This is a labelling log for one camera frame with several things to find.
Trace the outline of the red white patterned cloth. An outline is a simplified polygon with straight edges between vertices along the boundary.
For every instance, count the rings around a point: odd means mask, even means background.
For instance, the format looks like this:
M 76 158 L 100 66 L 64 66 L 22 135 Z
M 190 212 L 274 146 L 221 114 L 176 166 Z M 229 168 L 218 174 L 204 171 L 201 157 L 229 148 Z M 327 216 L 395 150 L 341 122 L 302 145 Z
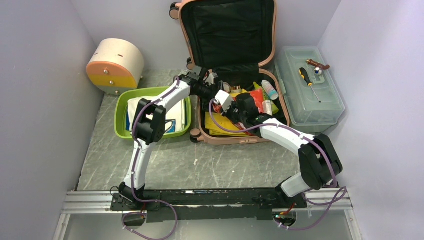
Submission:
M 232 98 L 229 109 L 224 111 L 221 104 L 214 102 L 211 107 L 212 113 L 222 116 L 229 114 L 256 116 L 264 112 L 262 90 L 246 91 L 242 89 L 239 93 L 229 93 L 228 95 Z

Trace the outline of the yellow trousers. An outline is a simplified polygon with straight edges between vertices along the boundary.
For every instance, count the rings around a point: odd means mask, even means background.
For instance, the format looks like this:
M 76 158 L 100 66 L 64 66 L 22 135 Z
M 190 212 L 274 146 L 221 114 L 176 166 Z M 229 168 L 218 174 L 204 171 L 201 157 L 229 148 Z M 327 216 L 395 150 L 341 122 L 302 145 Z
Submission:
M 221 127 L 231 130 L 231 131 L 239 131 L 239 129 L 232 124 L 232 122 L 226 117 L 218 114 L 212 113 L 213 118 Z M 204 128 L 209 131 L 210 136 L 233 136 L 233 137 L 245 137 L 248 136 L 245 132 L 228 132 L 219 128 L 215 122 L 212 120 L 210 113 L 204 113 Z

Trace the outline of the white printed cloth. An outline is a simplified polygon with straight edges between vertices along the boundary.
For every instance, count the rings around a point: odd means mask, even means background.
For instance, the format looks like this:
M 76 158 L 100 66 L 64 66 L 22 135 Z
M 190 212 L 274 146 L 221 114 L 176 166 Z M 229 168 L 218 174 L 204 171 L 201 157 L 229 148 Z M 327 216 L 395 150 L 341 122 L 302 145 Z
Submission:
M 141 99 L 152 101 L 153 96 L 142 96 L 131 98 L 127 101 L 126 123 L 129 123 L 129 132 L 132 131 L 132 123 L 136 116 L 138 102 Z M 166 134 L 180 132 L 184 129 L 186 122 L 185 101 L 181 100 L 170 110 L 166 111 L 165 130 Z

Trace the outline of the pink hard-shell suitcase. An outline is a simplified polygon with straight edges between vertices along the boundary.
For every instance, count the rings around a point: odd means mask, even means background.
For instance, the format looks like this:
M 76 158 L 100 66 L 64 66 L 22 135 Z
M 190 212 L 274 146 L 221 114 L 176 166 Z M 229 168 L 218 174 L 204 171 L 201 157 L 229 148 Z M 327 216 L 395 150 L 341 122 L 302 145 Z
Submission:
M 277 4 L 274 0 L 183 0 L 170 5 L 169 16 L 180 22 L 187 42 L 187 67 L 203 67 L 217 73 L 215 83 L 223 81 L 242 90 L 254 91 L 253 82 L 269 81 L 278 92 L 272 116 L 290 127 L 290 118 L 277 78 L 266 66 L 276 51 Z M 248 136 L 212 136 L 205 129 L 205 113 L 210 100 L 197 99 L 199 127 L 190 131 L 194 143 L 212 145 L 267 142 Z

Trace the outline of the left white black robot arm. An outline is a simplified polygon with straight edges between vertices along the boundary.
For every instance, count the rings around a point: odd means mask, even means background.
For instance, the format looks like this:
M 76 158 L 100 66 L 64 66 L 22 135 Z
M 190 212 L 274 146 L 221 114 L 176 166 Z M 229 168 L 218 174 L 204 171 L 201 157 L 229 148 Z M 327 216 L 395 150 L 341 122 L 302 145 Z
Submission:
M 166 114 L 177 103 L 189 96 L 205 100 L 213 99 L 224 90 L 223 83 L 208 83 L 211 73 L 199 66 L 187 74 L 176 76 L 173 83 L 153 100 L 142 98 L 132 122 L 133 154 L 129 170 L 118 187 L 124 204 L 131 210 L 139 209 L 144 203 L 146 173 L 153 147 L 166 132 Z

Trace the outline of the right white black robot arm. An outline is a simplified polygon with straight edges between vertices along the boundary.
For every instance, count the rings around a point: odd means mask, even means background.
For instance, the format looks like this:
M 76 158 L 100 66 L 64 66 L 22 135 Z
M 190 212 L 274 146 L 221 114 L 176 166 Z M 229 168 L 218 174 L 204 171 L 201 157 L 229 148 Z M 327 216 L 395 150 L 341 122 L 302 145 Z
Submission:
M 267 113 L 259 112 L 249 93 L 239 94 L 233 99 L 229 93 L 220 90 L 213 102 L 221 106 L 224 117 L 240 124 L 237 133 L 249 133 L 269 140 L 298 157 L 300 173 L 284 180 L 276 188 L 275 200 L 280 207 L 289 207 L 295 196 L 308 190 L 336 187 L 337 175 L 343 171 L 343 165 L 327 135 L 300 132 Z

